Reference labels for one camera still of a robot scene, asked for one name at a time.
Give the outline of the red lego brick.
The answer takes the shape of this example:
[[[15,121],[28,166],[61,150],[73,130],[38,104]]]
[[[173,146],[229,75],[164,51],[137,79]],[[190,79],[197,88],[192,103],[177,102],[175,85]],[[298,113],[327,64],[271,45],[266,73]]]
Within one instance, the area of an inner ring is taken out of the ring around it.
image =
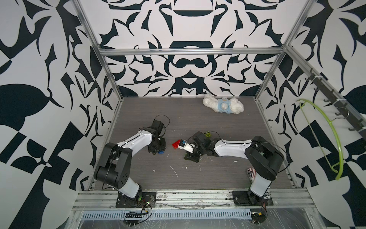
[[[181,140],[178,140],[178,141],[174,142],[174,143],[172,144],[173,148],[174,148],[174,149],[177,149],[177,148],[179,147],[180,142],[181,142]]]

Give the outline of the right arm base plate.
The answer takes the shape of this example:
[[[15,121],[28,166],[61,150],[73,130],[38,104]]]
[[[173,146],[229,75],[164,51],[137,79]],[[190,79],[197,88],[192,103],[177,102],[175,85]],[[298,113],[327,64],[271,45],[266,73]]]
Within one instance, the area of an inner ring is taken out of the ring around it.
[[[271,193],[267,191],[262,197],[258,197],[251,191],[233,191],[233,201],[235,206],[272,206]]]

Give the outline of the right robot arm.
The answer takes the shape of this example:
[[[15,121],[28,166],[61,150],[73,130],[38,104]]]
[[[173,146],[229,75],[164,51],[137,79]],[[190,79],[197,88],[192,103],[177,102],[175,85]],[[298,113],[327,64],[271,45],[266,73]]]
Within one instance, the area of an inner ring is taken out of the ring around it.
[[[254,203],[264,199],[270,185],[277,178],[284,155],[261,136],[250,140],[227,141],[221,137],[210,138],[209,132],[196,132],[188,140],[179,140],[178,148],[185,150],[185,160],[198,163],[203,155],[235,157],[249,161],[251,186],[248,199]]]

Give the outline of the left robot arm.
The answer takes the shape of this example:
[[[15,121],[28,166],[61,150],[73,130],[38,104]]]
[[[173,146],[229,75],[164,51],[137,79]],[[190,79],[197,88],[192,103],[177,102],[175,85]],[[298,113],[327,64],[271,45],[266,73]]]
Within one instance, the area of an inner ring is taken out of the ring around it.
[[[133,156],[144,147],[148,152],[157,154],[166,150],[166,141],[161,132],[165,125],[153,120],[152,125],[140,129],[137,134],[118,144],[104,146],[94,171],[94,179],[115,188],[127,198],[139,202],[142,187],[130,178]]]

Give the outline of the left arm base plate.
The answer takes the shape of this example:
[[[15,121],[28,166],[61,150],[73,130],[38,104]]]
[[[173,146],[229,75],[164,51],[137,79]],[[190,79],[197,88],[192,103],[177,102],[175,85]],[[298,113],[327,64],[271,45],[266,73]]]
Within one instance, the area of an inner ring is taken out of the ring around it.
[[[156,192],[142,191],[137,194],[135,198],[130,198],[125,194],[119,192],[115,207],[121,208],[142,208],[145,204],[151,207],[155,206],[156,203]]]

